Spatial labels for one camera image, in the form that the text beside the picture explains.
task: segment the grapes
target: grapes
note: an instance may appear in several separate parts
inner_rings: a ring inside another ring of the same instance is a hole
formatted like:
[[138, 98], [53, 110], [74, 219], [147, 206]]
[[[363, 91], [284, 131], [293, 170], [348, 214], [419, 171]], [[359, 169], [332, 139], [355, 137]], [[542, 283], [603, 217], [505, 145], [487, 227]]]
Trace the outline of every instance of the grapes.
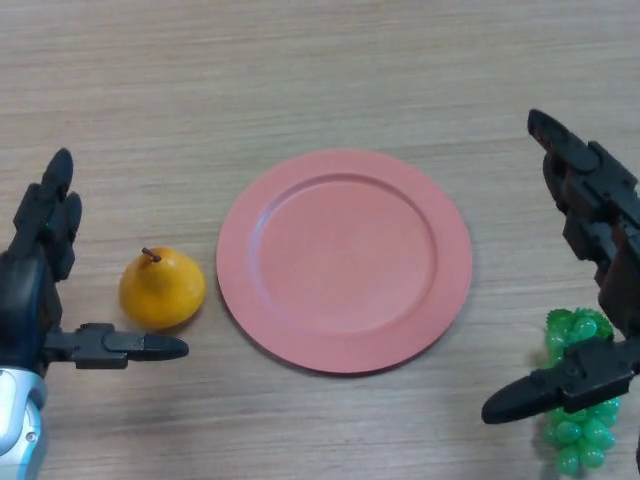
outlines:
[[[586, 308], [575, 312], [552, 310], [547, 315], [545, 344], [548, 360], [545, 366], [550, 368], [561, 361], [564, 349], [569, 345], [595, 335], [613, 335], [613, 327], [601, 313]], [[543, 438], [558, 450], [558, 473], [575, 475], [581, 466], [597, 469], [604, 464], [605, 452], [616, 443], [610, 428], [618, 422], [619, 409], [620, 399], [614, 398], [575, 413], [558, 408], [547, 414], [548, 424], [543, 430]]]

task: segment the green grapes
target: green grapes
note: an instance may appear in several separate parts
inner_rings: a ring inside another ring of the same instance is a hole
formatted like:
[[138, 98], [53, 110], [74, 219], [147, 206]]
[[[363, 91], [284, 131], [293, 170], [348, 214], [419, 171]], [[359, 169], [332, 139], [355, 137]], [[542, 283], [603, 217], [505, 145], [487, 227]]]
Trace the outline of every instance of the green grapes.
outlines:
[[[547, 316], [545, 345], [551, 368], [562, 360], [564, 349], [595, 335], [609, 337], [613, 327], [601, 313], [579, 308], [552, 310]], [[620, 399], [614, 398], [575, 413], [559, 408], [547, 414], [544, 441], [558, 451], [556, 469], [561, 475], [575, 475], [580, 467], [600, 468], [605, 452], [613, 448], [615, 436], [610, 428], [618, 422]]]

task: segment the yellow pear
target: yellow pear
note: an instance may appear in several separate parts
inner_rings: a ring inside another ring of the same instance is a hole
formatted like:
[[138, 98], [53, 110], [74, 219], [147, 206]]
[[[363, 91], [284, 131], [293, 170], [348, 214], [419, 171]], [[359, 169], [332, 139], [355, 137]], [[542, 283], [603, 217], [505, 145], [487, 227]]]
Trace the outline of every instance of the yellow pear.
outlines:
[[202, 306], [206, 282], [198, 264], [170, 248], [143, 248], [120, 279], [120, 305], [147, 330], [189, 320]]

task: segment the table surface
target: table surface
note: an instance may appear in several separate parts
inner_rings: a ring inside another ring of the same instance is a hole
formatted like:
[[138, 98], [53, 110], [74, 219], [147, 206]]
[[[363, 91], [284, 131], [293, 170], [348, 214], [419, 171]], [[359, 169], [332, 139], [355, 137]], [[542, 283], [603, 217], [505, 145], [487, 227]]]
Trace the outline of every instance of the table surface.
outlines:
[[[536, 422], [489, 427], [485, 399], [532, 368], [556, 307], [596, 307], [562, 238], [532, 107], [640, 172], [637, 0], [3, 0], [0, 241], [53, 153], [76, 159], [85, 217], [66, 328], [131, 328], [117, 284], [142, 246], [201, 263], [186, 359], [55, 365], [41, 478], [552, 479]], [[360, 147], [418, 166], [458, 203], [470, 296], [430, 351], [338, 380], [265, 358], [215, 288], [233, 201], [279, 161]], [[635, 478], [640, 395], [623, 398], [602, 478]]]

